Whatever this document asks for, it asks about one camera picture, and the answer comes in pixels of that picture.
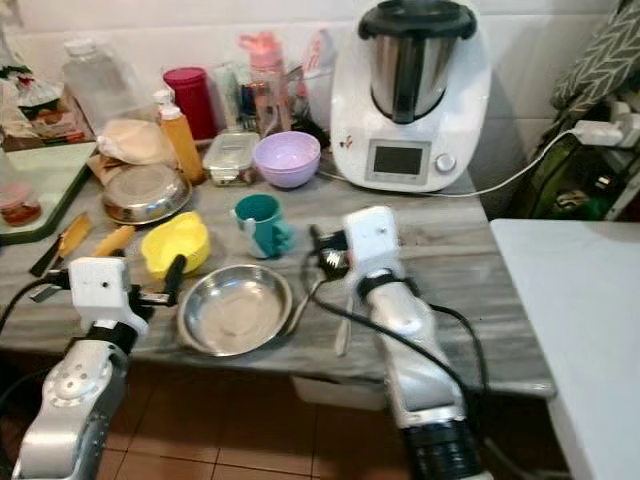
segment pink water bottle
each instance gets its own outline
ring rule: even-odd
[[[263,137],[291,130],[282,47],[271,32],[242,35],[240,46],[249,52],[251,87],[258,115],[258,130]]]
[[[187,117],[194,140],[216,136],[216,123],[211,110],[207,72],[202,68],[188,67],[169,70],[164,81],[175,92],[175,103]]]

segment gray countertop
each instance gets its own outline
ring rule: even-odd
[[[448,191],[472,188],[465,179]],[[75,252],[86,255],[115,225],[102,211],[101,187],[91,179],[72,204],[61,227],[75,215],[87,211],[94,228]],[[196,275],[185,279],[185,289],[200,276],[224,265],[256,263],[246,253],[246,243],[229,215],[242,197],[268,192],[282,203],[286,220],[296,229],[295,249],[278,260],[260,261],[282,273],[291,283],[294,298],[303,297],[299,281],[300,264],[311,242],[307,228],[315,223],[326,231],[341,228],[343,215],[373,206],[394,209],[402,245],[401,257],[425,296],[455,308],[474,324],[485,348],[491,386],[497,391],[552,397],[551,374],[523,311],[511,278],[493,240],[480,202],[475,198],[443,199],[389,194],[358,189],[350,184],[316,177],[303,188],[278,191],[265,183],[250,188],[199,187],[188,209],[196,209],[207,223],[212,255]],[[154,285],[138,254],[139,231],[127,247],[132,281]],[[6,304],[15,291],[32,280],[27,270],[44,253],[54,237],[0,250],[0,303]],[[340,282],[324,286],[324,299],[345,305]],[[381,381],[383,364],[374,335],[354,325],[351,347],[345,357],[333,353],[338,318],[309,305],[296,330],[263,348],[235,358],[213,358],[180,344],[175,314],[177,309],[157,309],[150,335],[140,342],[136,358],[189,365],[241,368],[292,373],[337,381]],[[477,367],[471,341],[456,321],[439,316],[438,337],[454,369],[471,385],[477,385]],[[0,348],[39,352],[61,352],[69,339],[81,334],[79,317],[68,292],[47,303],[20,302],[0,336]]]

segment teal mug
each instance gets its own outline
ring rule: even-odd
[[[293,230],[284,222],[275,197],[250,195],[240,200],[231,213],[247,236],[249,253],[254,257],[279,257],[293,246]]]

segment food processor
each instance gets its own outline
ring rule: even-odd
[[[331,142],[363,187],[431,192],[471,161],[491,68],[475,9],[450,0],[373,4],[338,55]]]

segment yellow bowl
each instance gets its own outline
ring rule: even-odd
[[[184,273],[191,272],[209,256],[209,232],[196,212],[183,213],[154,228],[142,240],[142,256],[149,273],[164,279],[178,255],[187,257]]]

